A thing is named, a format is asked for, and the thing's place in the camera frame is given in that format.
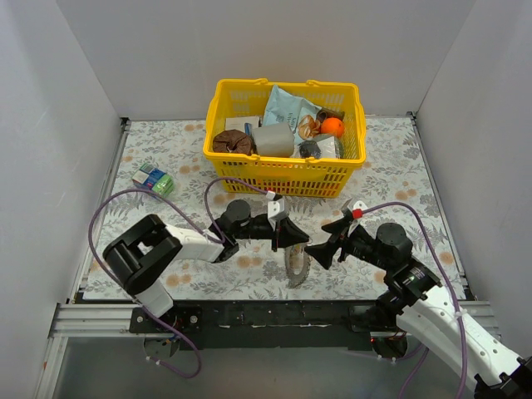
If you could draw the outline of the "brown wrapped snack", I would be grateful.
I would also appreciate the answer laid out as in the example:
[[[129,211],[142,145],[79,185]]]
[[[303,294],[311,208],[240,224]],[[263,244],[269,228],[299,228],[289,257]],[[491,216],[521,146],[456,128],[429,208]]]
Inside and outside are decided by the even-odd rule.
[[[318,121],[323,123],[326,119],[329,119],[329,118],[336,118],[336,119],[339,119],[340,121],[343,121],[344,116],[345,116],[344,111],[335,111],[335,110],[331,110],[331,109],[323,107],[317,113],[316,118]]]

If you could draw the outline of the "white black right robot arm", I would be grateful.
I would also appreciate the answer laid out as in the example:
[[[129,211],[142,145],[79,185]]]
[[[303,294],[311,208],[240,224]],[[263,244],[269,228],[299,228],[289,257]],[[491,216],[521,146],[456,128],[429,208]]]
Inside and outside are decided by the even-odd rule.
[[[353,256],[386,273],[386,292],[359,316],[360,324],[411,334],[464,377],[477,398],[531,396],[530,358],[505,347],[455,306],[450,289],[413,256],[412,242],[399,224],[382,224],[374,236],[352,218],[323,229],[329,239],[305,249],[321,266]]]

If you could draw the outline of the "light blue snack bag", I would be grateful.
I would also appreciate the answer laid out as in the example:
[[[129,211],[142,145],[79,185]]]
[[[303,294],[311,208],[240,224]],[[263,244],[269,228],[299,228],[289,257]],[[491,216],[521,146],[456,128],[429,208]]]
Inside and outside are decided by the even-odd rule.
[[[294,142],[299,144],[321,133],[320,110],[311,101],[274,85],[264,110],[263,125],[286,122],[294,135]]]

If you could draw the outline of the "white box in basket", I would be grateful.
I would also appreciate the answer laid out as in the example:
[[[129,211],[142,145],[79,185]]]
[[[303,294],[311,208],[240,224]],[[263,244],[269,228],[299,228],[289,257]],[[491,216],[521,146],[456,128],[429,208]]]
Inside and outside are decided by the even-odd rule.
[[[259,128],[260,126],[260,116],[230,117],[225,120],[225,129],[227,131],[237,130],[246,135],[251,135],[253,129]]]

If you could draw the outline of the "floral table mat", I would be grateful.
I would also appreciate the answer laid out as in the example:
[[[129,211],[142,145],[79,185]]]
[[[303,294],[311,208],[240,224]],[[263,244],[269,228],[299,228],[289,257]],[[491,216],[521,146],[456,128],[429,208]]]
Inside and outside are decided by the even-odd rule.
[[[88,237],[84,296],[151,306],[185,300],[353,300],[379,297],[391,272],[353,256],[347,240],[396,227],[449,301],[465,296],[412,121],[372,118],[366,159],[339,195],[235,173],[219,177],[200,121],[137,121],[112,195]]]

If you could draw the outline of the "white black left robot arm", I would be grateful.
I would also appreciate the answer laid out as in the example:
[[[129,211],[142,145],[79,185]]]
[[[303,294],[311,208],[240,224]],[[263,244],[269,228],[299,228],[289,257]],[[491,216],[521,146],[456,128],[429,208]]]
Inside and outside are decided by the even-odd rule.
[[[289,218],[283,199],[270,200],[267,212],[256,216],[247,201],[236,199],[201,232],[149,214],[108,244],[103,258],[123,289],[147,309],[150,325],[166,333],[176,325],[177,313],[161,274],[175,259],[224,262],[239,251],[240,239],[268,240],[276,251],[306,244],[309,236]]]

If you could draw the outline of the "large silver keyring with chain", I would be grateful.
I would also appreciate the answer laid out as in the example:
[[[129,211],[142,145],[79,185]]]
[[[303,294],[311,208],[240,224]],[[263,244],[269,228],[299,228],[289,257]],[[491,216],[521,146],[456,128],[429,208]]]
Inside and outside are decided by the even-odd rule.
[[[284,265],[288,288],[298,288],[308,278],[311,259],[305,252],[305,248],[305,244],[296,244],[284,250]]]

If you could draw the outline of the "orange fruit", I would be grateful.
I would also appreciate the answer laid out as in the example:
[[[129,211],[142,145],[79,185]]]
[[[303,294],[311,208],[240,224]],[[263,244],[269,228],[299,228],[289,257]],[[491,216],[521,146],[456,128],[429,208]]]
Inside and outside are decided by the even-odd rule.
[[[340,139],[345,131],[345,125],[342,120],[336,117],[326,118],[320,126],[320,132],[324,135],[333,135]]]

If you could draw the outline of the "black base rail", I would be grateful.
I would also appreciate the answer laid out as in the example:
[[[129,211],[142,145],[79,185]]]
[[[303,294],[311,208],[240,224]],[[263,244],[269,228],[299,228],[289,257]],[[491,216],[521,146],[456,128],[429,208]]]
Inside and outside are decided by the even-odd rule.
[[[369,300],[177,301],[156,322],[134,308],[131,333],[177,330],[200,349],[336,347],[402,357],[407,335]]]

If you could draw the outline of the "grey paper roll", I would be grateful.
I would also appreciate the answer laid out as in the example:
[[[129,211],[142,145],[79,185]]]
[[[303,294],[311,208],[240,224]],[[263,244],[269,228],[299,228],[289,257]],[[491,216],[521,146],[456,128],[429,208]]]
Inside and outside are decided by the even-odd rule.
[[[294,152],[294,134],[286,122],[253,128],[251,136],[258,155],[289,158]]]

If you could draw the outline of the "yellow plastic shopping basket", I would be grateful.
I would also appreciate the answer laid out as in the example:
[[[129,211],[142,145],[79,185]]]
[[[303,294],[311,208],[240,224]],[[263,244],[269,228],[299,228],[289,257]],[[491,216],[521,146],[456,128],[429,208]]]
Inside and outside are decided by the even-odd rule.
[[[214,138],[224,130],[225,120],[262,114],[273,86],[317,106],[345,113],[345,132],[340,138],[343,158],[279,158],[213,150]],[[209,104],[205,129],[204,157],[213,164],[218,176],[238,178],[281,195],[336,198],[354,170],[362,168],[367,158],[365,113],[357,85],[348,82],[222,79]]]

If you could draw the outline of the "blue green carton pack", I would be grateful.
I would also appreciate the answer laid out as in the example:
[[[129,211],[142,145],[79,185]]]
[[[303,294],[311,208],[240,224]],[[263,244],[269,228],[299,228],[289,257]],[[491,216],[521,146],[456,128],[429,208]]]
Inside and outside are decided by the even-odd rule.
[[[154,198],[167,198],[175,189],[174,179],[149,163],[144,163],[131,180],[136,188],[150,191]]]

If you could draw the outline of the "clear bag with dark item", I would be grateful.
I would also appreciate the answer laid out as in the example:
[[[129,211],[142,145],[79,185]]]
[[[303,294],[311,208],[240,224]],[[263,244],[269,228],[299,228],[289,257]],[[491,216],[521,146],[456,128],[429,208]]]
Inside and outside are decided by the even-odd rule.
[[[341,159],[344,151],[340,140],[334,135],[317,135],[296,146],[295,155],[299,158]]]

